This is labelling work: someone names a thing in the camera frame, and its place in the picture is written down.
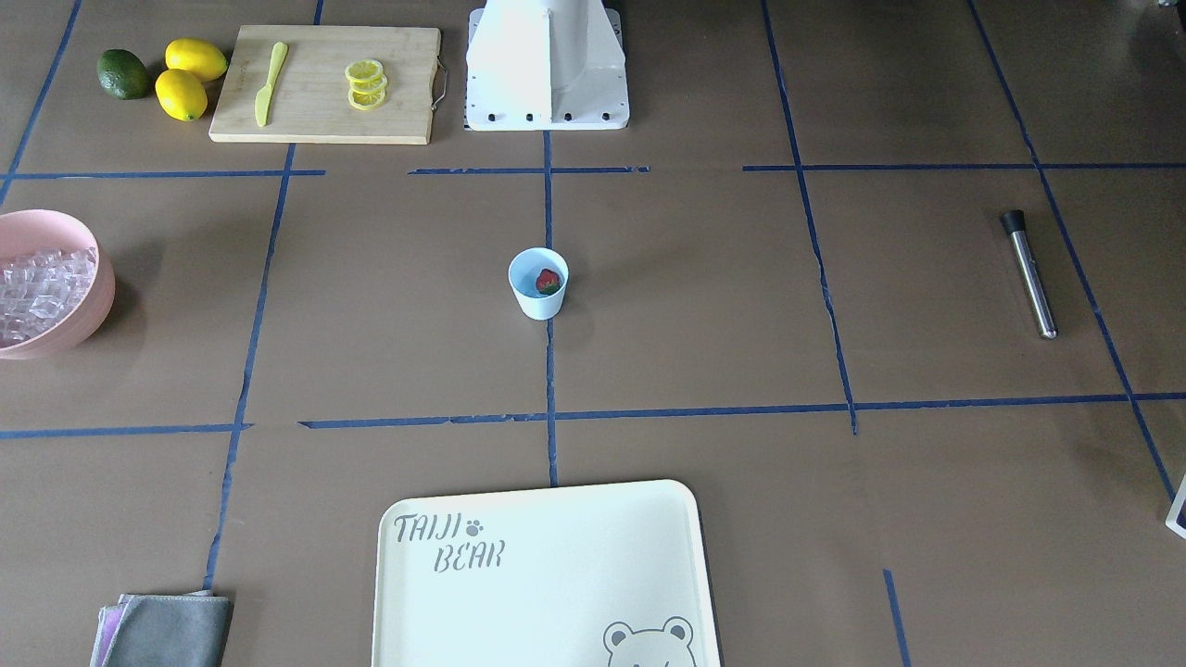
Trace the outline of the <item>red strawberry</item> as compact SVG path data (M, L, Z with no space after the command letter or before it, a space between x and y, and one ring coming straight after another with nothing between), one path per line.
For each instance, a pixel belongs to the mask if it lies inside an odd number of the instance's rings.
M538 298L556 296L563 288L563 277L557 271L541 269L535 279L534 287Z

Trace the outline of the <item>light blue cup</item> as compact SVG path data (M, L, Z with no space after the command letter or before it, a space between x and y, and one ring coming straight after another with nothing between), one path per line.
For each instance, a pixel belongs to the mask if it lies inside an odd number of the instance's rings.
M510 261L506 279L522 313L530 320L551 320L565 300L569 266L555 250L530 246Z

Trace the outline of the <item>steel muddler rod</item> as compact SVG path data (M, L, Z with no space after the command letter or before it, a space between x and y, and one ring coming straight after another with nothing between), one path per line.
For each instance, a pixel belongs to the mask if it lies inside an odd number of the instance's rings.
M1010 241L1038 333L1041 335L1042 339L1056 339L1058 330L1056 330L1054 315L1050 310L1048 299L1045 288L1042 288L1041 272L1038 269L1032 248L1029 248L1025 214L1020 208L1012 208L1000 216L1000 223L1003 225L1005 236Z

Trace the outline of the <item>pink bowl of ice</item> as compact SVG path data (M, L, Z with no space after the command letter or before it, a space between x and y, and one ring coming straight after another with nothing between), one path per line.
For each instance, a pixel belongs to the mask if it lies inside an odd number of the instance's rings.
M77 347L113 307L115 277L93 231L47 210L5 214L4 360L46 358Z

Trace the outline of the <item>cream bear tray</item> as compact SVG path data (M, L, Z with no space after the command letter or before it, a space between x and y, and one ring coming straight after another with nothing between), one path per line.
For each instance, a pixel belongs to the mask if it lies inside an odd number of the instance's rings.
M401 498L374 666L720 666L699 501L674 479Z

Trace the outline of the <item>lemon slices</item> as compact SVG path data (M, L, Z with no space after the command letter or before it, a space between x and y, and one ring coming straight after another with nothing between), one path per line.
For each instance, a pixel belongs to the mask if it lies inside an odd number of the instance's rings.
M388 80L382 62L366 58L347 63L344 76L347 81L347 104L355 110L374 110L385 102Z

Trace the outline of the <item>yellow knife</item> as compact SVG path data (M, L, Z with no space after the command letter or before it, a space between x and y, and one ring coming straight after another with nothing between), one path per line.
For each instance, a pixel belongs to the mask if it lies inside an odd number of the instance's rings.
M276 42L270 47L270 62L268 62L264 82L255 94L254 120L259 128L263 128L270 122L270 101L279 75L283 71L283 61L288 53L288 44Z

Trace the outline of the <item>wooden cutting board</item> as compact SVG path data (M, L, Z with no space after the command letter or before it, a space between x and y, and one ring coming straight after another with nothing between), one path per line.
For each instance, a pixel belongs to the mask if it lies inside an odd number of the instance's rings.
M270 122L259 128L255 94L276 42L289 50L272 95ZM436 27L243 25L208 136L219 142L423 146L431 139L441 42ZM347 104L344 68L366 58L385 65L389 84L383 104L359 112Z

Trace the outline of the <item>avocado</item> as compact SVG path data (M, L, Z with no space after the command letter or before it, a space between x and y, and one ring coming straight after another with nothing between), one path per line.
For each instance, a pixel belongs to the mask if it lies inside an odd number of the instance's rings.
M144 62L125 49L103 51L96 63L96 76L103 93L116 100L141 100L152 93L153 82Z

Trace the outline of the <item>folded grey cloth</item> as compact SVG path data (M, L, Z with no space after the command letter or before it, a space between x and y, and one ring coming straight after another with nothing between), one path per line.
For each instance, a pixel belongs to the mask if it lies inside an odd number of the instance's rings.
M219 666L232 601L210 590L121 595L101 609L93 666Z

